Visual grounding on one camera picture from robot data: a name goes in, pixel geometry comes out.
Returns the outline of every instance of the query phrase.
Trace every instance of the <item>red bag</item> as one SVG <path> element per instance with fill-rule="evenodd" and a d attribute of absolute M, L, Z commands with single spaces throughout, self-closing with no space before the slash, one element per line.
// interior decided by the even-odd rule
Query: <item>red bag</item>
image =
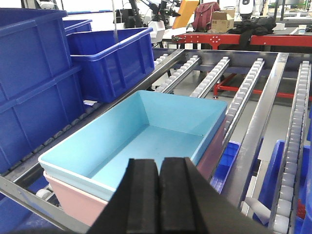
<path fill-rule="evenodd" d="M 216 1 L 203 3 L 195 10 L 195 20 L 192 23 L 197 32 L 207 32 L 211 29 L 211 17 L 214 11 L 220 11 L 220 6 Z"/>

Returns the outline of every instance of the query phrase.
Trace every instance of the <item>light blue tray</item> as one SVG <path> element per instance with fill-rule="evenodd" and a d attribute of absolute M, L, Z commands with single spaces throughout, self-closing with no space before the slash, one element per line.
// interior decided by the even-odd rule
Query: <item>light blue tray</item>
<path fill-rule="evenodd" d="M 39 157 L 47 174 L 109 200 L 130 158 L 197 165 L 225 117 L 223 101 L 138 91 Z"/>

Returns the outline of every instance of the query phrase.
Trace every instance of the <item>blue plastic crate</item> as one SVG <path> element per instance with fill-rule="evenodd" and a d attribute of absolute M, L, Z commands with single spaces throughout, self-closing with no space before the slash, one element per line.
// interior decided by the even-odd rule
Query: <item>blue plastic crate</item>
<path fill-rule="evenodd" d="M 42 176 L 28 187 L 28 189 L 35 193 L 47 184 L 48 182 Z M 57 227 L 8 197 L 4 197 L 2 200 L 0 199 L 0 234 L 40 228 L 55 229 Z"/>
<path fill-rule="evenodd" d="M 74 33 L 67 36 L 73 62 L 82 66 L 86 100 L 112 102 L 154 69 L 152 28 Z"/>
<path fill-rule="evenodd" d="M 227 103 L 138 91 L 39 157 L 46 173 L 109 200 L 129 158 L 190 157 L 197 165 Z"/>
<path fill-rule="evenodd" d="M 65 34 L 78 32 L 90 32 L 92 19 L 74 19 L 74 20 L 63 20 L 65 27 Z"/>
<path fill-rule="evenodd" d="M 218 193 L 221 193 L 223 189 L 223 185 L 228 177 L 230 168 L 236 160 L 239 147 L 239 143 L 230 141 L 222 154 L 219 165 L 212 180 L 210 181 L 210 185 L 213 186 Z"/>
<path fill-rule="evenodd" d="M 84 111 L 80 67 L 0 101 L 0 173 L 7 171 Z"/>
<path fill-rule="evenodd" d="M 262 202 L 267 208 L 271 209 L 274 197 L 274 191 L 276 187 L 276 181 L 278 177 L 278 171 L 283 155 L 285 142 L 282 140 L 277 141 L 271 160 L 266 172 L 266 175 L 263 180 L 263 185 L 261 188 L 261 192 L 259 195 L 259 201 Z M 312 218 L 308 216 L 308 213 L 312 214 L 311 204 L 312 204 L 312 196 L 307 196 L 307 180 L 311 181 L 312 173 L 308 173 L 308 170 L 312 172 L 312 160 L 310 160 L 310 146 L 305 146 L 303 149 L 303 157 L 302 157 L 302 167 L 301 167 L 301 177 L 300 177 L 300 190 L 299 190 L 299 199 L 301 199 L 301 203 L 306 205 L 306 225 L 307 228 L 302 228 L 303 220 L 297 217 L 295 233 L 296 234 L 310 234 L 311 233 L 311 225 L 312 225 Z"/>
<path fill-rule="evenodd" d="M 0 103 L 72 67 L 66 11 L 0 8 Z"/>

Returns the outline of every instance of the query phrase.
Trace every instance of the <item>cardboard box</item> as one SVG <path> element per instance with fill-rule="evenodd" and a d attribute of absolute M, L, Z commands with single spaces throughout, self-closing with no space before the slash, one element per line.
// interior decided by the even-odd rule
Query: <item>cardboard box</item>
<path fill-rule="evenodd" d="M 213 12 L 211 29 L 218 33 L 226 33 L 229 29 L 234 28 L 234 17 L 235 9 Z"/>

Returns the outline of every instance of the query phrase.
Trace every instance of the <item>red metal frame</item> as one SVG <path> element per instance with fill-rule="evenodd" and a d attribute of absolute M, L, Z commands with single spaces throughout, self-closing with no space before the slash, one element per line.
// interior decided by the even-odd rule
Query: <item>red metal frame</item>
<path fill-rule="evenodd" d="M 213 50 L 217 50 L 222 44 L 239 44 L 238 34 L 199 34 L 187 33 L 176 36 L 180 40 L 176 43 L 205 43 L 210 44 Z M 300 35 L 253 35 L 250 45 L 276 45 L 276 46 L 306 46 L 312 47 L 312 39 Z"/>
<path fill-rule="evenodd" d="M 214 96 L 218 96 L 218 90 L 226 90 L 226 91 L 238 91 L 238 87 L 232 87 L 232 86 L 226 86 L 225 84 L 229 82 L 231 79 L 233 79 L 236 76 L 236 74 L 230 74 L 228 77 L 226 77 L 223 81 L 221 81 L 219 84 L 216 84 L 214 86 Z M 262 90 L 254 89 L 254 94 L 262 94 Z M 293 94 L 287 94 L 287 93 L 277 93 L 277 97 L 279 98 L 293 98 Z"/>
<path fill-rule="evenodd" d="M 203 34 L 203 33 L 187 33 L 175 36 L 179 38 L 176 43 L 204 43 L 210 44 L 213 50 L 217 50 L 222 44 L 239 44 L 240 35 L 238 34 Z M 275 46 L 305 46 L 312 47 L 312 39 L 304 35 L 265 35 L 255 36 L 251 38 L 250 45 L 275 45 Z M 236 91 L 237 87 L 226 86 L 225 84 L 231 80 L 235 74 L 228 76 L 225 80 L 214 86 L 214 95 L 218 95 L 218 90 Z M 261 94 L 261 90 L 254 90 L 253 93 Z M 293 94 L 277 93 L 277 97 L 293 98 Z"/>

